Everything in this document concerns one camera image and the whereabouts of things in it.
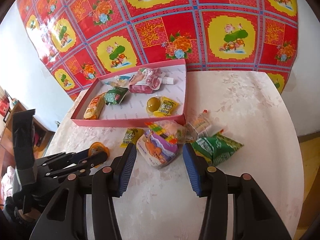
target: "white table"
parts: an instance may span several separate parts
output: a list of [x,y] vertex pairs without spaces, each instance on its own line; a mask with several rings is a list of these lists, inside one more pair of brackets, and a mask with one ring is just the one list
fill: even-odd
[[[251,174],[293,237],[303,202],[302,158],[291,118],[271,80],[262,72],[191,72],[187,87],[187,118],[207,109],[227,136],[244,144],[218,168],[235,176]],[[74,124],[70,116],[84,93],[65,116],[46,155],[79,152],[100,141],[110,149],[111,158],[105,163],[110,165],[123,153],[119,145],[126,129]],[[156,170],[139,152],[127,191],[114,198],[123,240],[198,239],[205,202],[192,191],[182,155]],[[231,202],[229,207],[227,239],[232,239]],[[94,239],[90,216],[87,209],[89,239]]]

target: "pink box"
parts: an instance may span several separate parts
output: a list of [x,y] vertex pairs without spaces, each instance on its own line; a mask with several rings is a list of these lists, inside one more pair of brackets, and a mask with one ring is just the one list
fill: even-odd
[[[107,85],[108,79],[114,76],[126,75],[137,72],[140,68],[161,68],[166,76],[174,78],[174,85],[162,84],[159,90],[153,94],[127,93],[120,105],[105,105],[98,120],[83,120],[84,112],[90,101],[97,95],[107,92],[112,87]],[[145,122],[159,120],[173,120],[184,125],[186,123],[186,84],[187,68],[184,59],[156,62],[137,67],[132,67],[118,72],[101,76],[95,80],[79,105],[76,107],[71,120],[79,126],[95,127],[146,127]],[[147,100],[154,96],[166,96],[180,103],[177,109],[169,117],[151,117],[146,111]]]

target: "white wall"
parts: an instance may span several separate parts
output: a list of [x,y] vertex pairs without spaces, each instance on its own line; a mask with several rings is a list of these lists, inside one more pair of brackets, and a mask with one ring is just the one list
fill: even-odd
[[305,0],[297,2],[298,55],[281,96],[299,136],[320,130],[320,22]]
[[47,129],[56,131],[72,100],[39,60],[14,3],[0,25],[0,85]]

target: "red patterned tablecloth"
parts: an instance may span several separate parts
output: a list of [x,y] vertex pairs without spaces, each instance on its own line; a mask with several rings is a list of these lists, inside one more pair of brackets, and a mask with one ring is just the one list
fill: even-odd
[[189,71],[266,72],[281,93],[296,0],[18,0],[40,59],[75,100],[106,73],[185,58]]

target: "copper-colored bolt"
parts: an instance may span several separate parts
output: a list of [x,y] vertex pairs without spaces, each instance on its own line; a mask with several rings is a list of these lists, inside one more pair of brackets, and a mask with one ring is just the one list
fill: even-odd
[[209,166],[209,167],[207,168],[207,171],[209,171],[209,172],[216,172],[216,171],[217,171],[217,168],[214,167],[214,166]]
[[250,180],[250,179],[252,178],[251,175],[248,174],[248,173],[243,174],[242,177],[243,177],[243,179],[245,179],[245,180]]
[[109,173],[112,171],[112,168],[110,166],[106,166],[102,168],[102,172],[103,173]]
[[69,174],[68,175],[68,180],[74,180],[75,178],[77,177],[77,175],[76,174]]

